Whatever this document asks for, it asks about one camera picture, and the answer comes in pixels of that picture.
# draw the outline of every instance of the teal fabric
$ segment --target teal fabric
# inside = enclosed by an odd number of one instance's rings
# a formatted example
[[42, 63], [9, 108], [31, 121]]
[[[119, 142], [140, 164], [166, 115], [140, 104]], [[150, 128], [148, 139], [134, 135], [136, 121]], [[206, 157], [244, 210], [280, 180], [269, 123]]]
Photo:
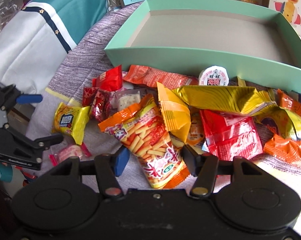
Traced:
[[107, 0], [33, 0], [49, 3], [76, 44], [107, 12]]

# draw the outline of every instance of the metal screw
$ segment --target metal screw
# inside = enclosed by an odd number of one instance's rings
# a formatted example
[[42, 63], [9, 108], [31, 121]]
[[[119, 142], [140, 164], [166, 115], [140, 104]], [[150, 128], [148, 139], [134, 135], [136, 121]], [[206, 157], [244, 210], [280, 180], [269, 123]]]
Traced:
[[118, 196], [119, 194], [122, 193], [122, 191], [117, 187], [109, 187], [105, 190], [105, 193], [108, 196]]
[[205, 187], [196, 187], [192, 190], [192, 192], [197, 196], [205, 196], [208, 193], [208, 189]]
[[154, 195], [153, 195], [153, 198], [160, 199], [160, 198], [161, 198], [161, 195], [160, 195], [160, 194], [158, 194], [158, 193], [156, 193], [156, 194], [154, 194]]

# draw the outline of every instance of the duck illustration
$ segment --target duck illustration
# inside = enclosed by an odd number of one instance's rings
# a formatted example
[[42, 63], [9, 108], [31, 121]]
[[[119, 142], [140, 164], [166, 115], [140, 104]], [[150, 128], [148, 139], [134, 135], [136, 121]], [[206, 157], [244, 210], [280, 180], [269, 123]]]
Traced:
[[287, 0], [287, 2], [275, 1], [275, 9], [281, 12], [289, 23], [301, 25], [300, 15], [295, 7], [296, 3], [298, 3], [298, 0]]

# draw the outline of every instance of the bedsheet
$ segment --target bedsheet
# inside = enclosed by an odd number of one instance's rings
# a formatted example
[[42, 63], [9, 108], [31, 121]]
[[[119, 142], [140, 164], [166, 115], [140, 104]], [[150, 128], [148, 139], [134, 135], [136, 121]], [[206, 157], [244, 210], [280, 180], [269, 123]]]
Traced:
[[[26, 133], [29, 138], [35, 139], [50, 135], [54, 112], [58, 104], [64, 101], [72, 105], [80, 105], [83, 87], [91, 86], [93, 77], [97, 77], [113, 67], [104, 53], [104, 48], [138, 6], [139, 3], [123, 8], [117, 12], [108, 13], [89, 30], [78, 46], [67, 55], [43, 93], [43, 101], [35, 109]], [[261, 129], [259, 133], [263, 134], [263, 142], [265, 142], [269, 136], [272, 136], [267, 129], [263, 127], [259, 127], [258, 129]], [[95, 121], [90, 121], [87, 124], [84, 142], [89, 151], [93, 154], [92, 158], [102, 153], [113, 154], [120, 147], [120, 144], [115, 138], [110, 138], [109, 135], [99, 131]], [[53, 146], [44, 152], [42, 170], [35, 173], [41, 175], [52, 168], [48, 155], [56, 153], [69, 143], [69, 139], [66, 138], [60, 145]], [[296, 168], [289, 166], [265, 154], [259, 155], [254, 159], [254, 162], [265, 171], [286, 183], [289, 187], [292, 187], [301, 197], [301, 167]], [[130, 157], [123, 174], [117, 178], [117, 180], [124, 191], [128, 188], [149, 188], [148, 182], [134, 156]], [[194, 181], [195, 178], [189, 176], [184, 182], [178, 185], [177, 188], [189, 190]], [[94, 190], [98, 190], [94, 176], [84, 176], [83, 182]], [[217, 192], [228, 183], [229, 176], [218, 177], [214, 191]], [[301, 214], [294, 229], [301, 234]]]

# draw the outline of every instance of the mint green box lid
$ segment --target mint green box lid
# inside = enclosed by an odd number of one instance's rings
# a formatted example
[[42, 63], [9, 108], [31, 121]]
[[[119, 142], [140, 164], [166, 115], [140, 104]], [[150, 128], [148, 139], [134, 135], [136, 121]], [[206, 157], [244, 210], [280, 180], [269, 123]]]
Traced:
[[301, 39], [283, 15], [233, 0], [146, 0], [105, 48], [131, 64], [198, 76], [210, 66], [230, 78], [301, 93]]

